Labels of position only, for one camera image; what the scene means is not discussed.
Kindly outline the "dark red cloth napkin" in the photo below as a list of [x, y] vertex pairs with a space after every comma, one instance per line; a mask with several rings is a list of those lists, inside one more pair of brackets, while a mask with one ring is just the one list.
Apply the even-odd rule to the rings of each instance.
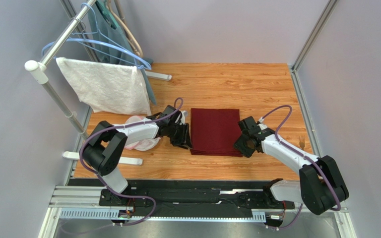
[[238, 109], [191, 109], [192, 155], [242, 157], [234, 144], [241, 135]]

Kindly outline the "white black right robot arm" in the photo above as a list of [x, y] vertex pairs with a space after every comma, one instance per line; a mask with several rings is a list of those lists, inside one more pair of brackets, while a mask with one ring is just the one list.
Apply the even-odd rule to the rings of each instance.
[[234, 147], [243, 156], [249, 158], [254, 152], [264, 153], [282, 162], [299, 177], [299, 181], [272, 180], [263, 189], [269, 200], [300, 203], [320, 215], [337, 210], [349, 198], [340, 169], [331, 156], [319, 157], [305, 152], [253, 117], [239, 121], [238, 125], [241, 135]]

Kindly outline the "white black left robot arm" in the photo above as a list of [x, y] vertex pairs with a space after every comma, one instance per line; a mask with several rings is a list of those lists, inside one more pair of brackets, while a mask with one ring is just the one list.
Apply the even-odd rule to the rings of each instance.
[[79, 151], [79, 160], [114, 193], [122, 193], [127, 180], [118, 169], [118, 163], [127, 145], [146, 139], [168, 137], [171, 145], [192, 149], [190, 126], [183, 113], [168, 105], [161, 113], [140, 121], [113, 125], [101, 121], [84, 142]]

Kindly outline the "white mesh laundry bag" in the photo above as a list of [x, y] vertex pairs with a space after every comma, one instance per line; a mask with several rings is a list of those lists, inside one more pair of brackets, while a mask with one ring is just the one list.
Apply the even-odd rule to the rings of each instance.
[[[133, 123], [133, 122], [138, 122], [143, 120], [144, 117], [142, 116], [132, 116], [126, 120], [126, 124], [128, 123]], [[154, 148], [160, 141], [161, 138], [153, 138], [153, 139], [144, 139], [135, 143], [131, 143], [127, 145], [125, 148], [128, 150], [138, 150], [138, 151], [147, 151], [152, 148]]]

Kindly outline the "white towel on rack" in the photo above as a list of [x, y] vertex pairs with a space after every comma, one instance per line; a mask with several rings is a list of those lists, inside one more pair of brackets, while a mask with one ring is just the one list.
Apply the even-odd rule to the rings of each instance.
[[93, 112], [151, 114], [146, 82], [136, 66], [63, 57], [56, 58], [56, 62], [79, 100]]

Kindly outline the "beige wooden hanger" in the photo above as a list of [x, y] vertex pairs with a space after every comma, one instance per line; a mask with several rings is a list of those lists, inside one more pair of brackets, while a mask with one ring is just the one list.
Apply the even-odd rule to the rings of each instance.
[[132, 32], [129, 30], [126, 22], [125, 15], [123, 14], [122, 6], [120, 4], [119, 0], [107, 0], [105, 3], [106, 7], [108, 8], [109, 12], [113, 15], [115, 21], [122, 27], [122, 29], [125, 32], [125, 36], [127, 38], [127, 41], [132, 48], [133, 52], [143, 57], [143, 51], [141, 49], [140, 44], [132, 34]]

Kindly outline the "teal garment on hanger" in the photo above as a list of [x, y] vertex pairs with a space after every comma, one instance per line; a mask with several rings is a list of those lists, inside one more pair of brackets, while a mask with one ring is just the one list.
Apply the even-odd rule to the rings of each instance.
[[[115, 45], [119, 48], [122, 47], [131, 53], [133, 52], [124, 29], [114, 19], [114, 15], [109, 12], [103, 0], [96, 1], [87, 16], [93, 40]], [[141, 64], [140, 61], [135, 60], [130, 55], [110, 47], [95, 45], [95, 49], [99, 61], [103, 63], [126, 66], [135, 66], [136, 63]]]

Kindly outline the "metal clothes drying rack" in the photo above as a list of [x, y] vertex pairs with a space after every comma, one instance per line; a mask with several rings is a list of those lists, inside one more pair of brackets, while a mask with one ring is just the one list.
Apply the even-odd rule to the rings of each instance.
[[[136, 72], [143, 77], [143, 82], [145, 82], [147, 90], [146, 95], [152, 102], [155, 101], [155, 98], [148, 78], [151, 77], [167, 81], [171, 79], [171, 75], [152, 73], [150, 62], [136, 55], [117, 41], [112, 40], [101, 31], [98, 18], [104, 16], [103, 11], [105, 10], [107, 10], [107, 7], [104, 1], [89, 0], [82, 3], [80, 12], [71, 18], [69, 25], [57, 40], [43, 47], [42, 59], [40, 61], [29, 60], [24, 65], [25, 69], [32, 74], [35, 80], [41, 84], [52, 97], [84, 140], [89, 137], [86, 129], [78, 122], [76, 116], [49, 83], [46, 70], [51, 60], [56, 61], [63, 76], [70, 84], [74, 82], [88, 83], [92, 81], [93, 76], [91, 76], [89, 72], [94, 72], [104, 65], [104, 61], [98, 57], [99, 54], [102, 54], [108, 59], [114, 58], [119, 60], [120, 65], [118, 68], [121, 71]], [[76, 42], [86, 47], [88, 52], [94, 57], [94, 60], [84, 61], [57, 57], [57, 52], [67, 42]]]

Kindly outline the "wooden handled fork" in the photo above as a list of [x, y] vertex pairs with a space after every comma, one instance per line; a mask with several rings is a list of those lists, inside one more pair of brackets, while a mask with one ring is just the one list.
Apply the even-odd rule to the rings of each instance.
[[300, 146], [301, 150], [303, 150], [303, 151], [305, 150], [306, 142], [305, 142], [304, 136], [299, 137], [299, 146]]

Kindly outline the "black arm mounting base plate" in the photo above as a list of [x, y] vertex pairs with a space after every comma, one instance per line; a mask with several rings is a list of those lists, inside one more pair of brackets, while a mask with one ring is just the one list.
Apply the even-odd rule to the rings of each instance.
[[97, 189], [97, 205], [129, 206], [135, 216], [154, 209], [152, 217], [251, 218], [253, 209], [281, 213], [299, 206], [296, 202], [274, 202], [263, 189], [269, 181], [255, 180], [162, 180], [129, 179], [125, 195], [113, 195], [98, 179], [78, 178], [69, 185]]

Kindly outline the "aluminium frame rail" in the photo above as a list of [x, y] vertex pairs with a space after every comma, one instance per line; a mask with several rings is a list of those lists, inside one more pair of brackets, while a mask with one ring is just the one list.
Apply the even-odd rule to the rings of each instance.
[[311, 213], [267, 196], [265, 181], [131, 180], [115, 196], [95, 179], [57, 186], [39, 237], [354, 238], [349, 212]]

